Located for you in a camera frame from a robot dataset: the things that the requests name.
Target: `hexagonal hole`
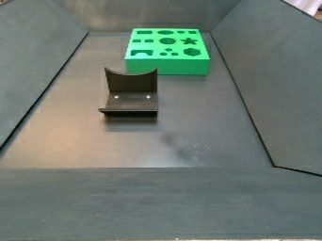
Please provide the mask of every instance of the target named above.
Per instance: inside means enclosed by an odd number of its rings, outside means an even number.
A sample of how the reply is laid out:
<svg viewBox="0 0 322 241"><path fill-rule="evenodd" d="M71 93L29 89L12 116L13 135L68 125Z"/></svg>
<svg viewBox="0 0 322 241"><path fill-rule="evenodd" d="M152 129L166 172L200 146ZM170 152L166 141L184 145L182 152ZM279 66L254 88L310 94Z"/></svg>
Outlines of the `hexagonal hole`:
<svg viewBox="0 0 322 241"><path fill-rule="evenodd" d="M183 52L188 56L199 56L202 54L202 51L194 48L184 49Z"/></svg>

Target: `gray background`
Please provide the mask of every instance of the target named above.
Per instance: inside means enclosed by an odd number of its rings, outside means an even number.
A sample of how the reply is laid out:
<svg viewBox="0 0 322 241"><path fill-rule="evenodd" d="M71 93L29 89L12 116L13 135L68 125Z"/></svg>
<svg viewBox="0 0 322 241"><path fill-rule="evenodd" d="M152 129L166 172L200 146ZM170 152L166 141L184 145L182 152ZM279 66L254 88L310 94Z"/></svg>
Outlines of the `gray background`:
<svg viewBox="0 0 322 241"><path fill-rule="evenodd" d="M190 27L210 32L239 0L60 0L91 32Z"/></svg>

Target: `star-shaped hole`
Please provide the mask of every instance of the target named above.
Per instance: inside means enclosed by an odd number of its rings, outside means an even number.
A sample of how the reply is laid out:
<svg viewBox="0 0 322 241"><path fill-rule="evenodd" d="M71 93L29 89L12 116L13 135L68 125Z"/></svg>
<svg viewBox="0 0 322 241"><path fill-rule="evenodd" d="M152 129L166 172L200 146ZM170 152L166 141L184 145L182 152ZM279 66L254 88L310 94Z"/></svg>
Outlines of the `star-shaped hole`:
<svg viewBox="0 0 322 241"><path fill-rule="evenodd" d="M183 44L196 44L196 40L192 40L190 38L186 38L183 41Z"/></svg>

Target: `hole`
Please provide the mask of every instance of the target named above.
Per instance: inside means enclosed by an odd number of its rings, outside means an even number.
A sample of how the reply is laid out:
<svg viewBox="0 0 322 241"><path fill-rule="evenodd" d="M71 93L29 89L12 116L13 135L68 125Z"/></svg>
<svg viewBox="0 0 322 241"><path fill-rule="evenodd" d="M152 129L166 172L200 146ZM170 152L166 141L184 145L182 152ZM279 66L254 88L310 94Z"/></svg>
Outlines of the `hole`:
<svg viewBox="0 0 322 241"><path fill-rule="evenodd" d="M136 54L147 54L148 56L153 55L153 50L132 50L131 56L135 56Z"/></svg>
<svg viewBox="0 0 322 241"><path fill-rule="evenodd" d="M149 31L149 30L140 30L140 31L137 31L137 34L152 34L152 31Z"/></svg>
<svg viewBox="0 0 322 241"><path fill-rule="evenodd" d="M159 33L159 34L163 34L163 35L170 35L170 34L172 34L174 32L170 31L170 30L163 30L163 31L159 31L157 33Z"/></svg>
<svg viewBox="0 0 322 241"><path fill-rule="evenodd" d="M196 40L192 40L190 38L186 38L183 41L183 44L196 44Z"/></svg>
<svg viewBox="0 0 322 241"><path fill-rule="evenodd" d="M160 39L160 43L163 43L163 44L174 44L175 42L176 42L176 40L171 39L171 38Z"/></svg>
<svg viewBox="0 0 322 241"><path fill-rule="evenodd" d="M194 48L184 49L183 52L188 56L199 56L202 54L200 50Z"/></svg>

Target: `black bracket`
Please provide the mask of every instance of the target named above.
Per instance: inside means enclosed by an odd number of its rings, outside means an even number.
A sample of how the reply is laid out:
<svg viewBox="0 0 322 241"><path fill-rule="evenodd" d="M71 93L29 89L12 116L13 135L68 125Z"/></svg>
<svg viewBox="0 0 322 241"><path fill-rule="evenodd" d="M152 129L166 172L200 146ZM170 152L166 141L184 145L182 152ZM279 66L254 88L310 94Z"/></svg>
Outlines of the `black bracket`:
<svg viewBox="0 0 322 241"><path fill-rule="evenodd" d="M141 74L112 72L107 68L105 78L109 89L107 104L99 111L105 114L156 115L157 69Z"/></svg>

